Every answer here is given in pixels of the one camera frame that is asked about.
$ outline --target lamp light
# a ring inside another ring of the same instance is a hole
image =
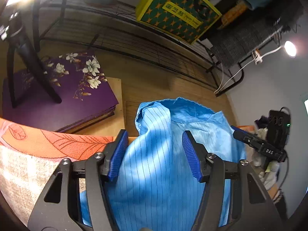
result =
[[[292,42],[286,41],[284,47],[290,57],[294,58],[296,56],[296,47]]]

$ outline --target leaf pattern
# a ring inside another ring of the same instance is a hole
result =
[[[16,140],[23,140],[27,137],[25,131],[20,125],[17,125],[15,123],[11,124],[9,126],[9,130],[11,135],[16,139]]]
[[[77,160],[88,159],[96,152],[103,151],[107,143],[114,141],[114,137],[82,136],[41,131],[56,149]]]

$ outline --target white flower print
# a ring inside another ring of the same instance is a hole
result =
[[[64,65],[62,65],[60,63],[57,64],[57,66],[56,66],[56,68],[54,70],[55,70],[55,72],[60,73],[60,74],[61,73],[69,74],[69,72],[67,70],[65,70]]]
[[[87,80],[88,83],[90,84],[90,87],[92,89],[94,89],[94,88],[96,89],[98,87],[98,85],[101,84],[101,81],[98,78],[99,78],[99,76],[97,76],[97,77],[95,77],[93,79],[88,79]]]
[[[92,55],[92,57],[93,57],[93,60],[95,60],[98,63],[96,57],[94,55]]]
[[[72,60],[75,60],[75,57],[78,56],[78,53],[70,53],[70,54],[66,54],[66,60],[72,62]]]
[[[100,65],[95,58],[92,61],[89,59],[86,62],[86,65],[87,66],[82,70],[82,72],[92,73],[93,76],[96,76],[96,73],[100,73],[98,70],[98,68],[100,68]]]

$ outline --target metal screw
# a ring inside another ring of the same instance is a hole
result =
[[[98,153],[96,153],[96,154],[94,155],[94,157],[95,157],[96,159],[100,159],[100,158],[102,158],[102,156],[103,156],[103,153],[102,153],[102,152],[98,152]]]
[[[208,154],[207,154],[207,157],[210,158],[210,159],[215,159],[216,156],[217,156],[217,155],[214,154],[214,153],[208,153]]]
[[[249,164],[249,162],[245,159],[240,160],[240,164],[243,166],[247,166]]]
[[[69,164],[70,163],[70,159],[68,158],[64,158],[63,159],[63,165]]]

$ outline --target purple floral box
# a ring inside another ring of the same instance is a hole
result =
[[[3,83],[3,118],[57,132],[76,132],[113,115],[118,101],[93,51],[75,52],[44,61],[46,79],[62,99],[57,104],[25,69],[14,74],[12,108],[7,79]]]

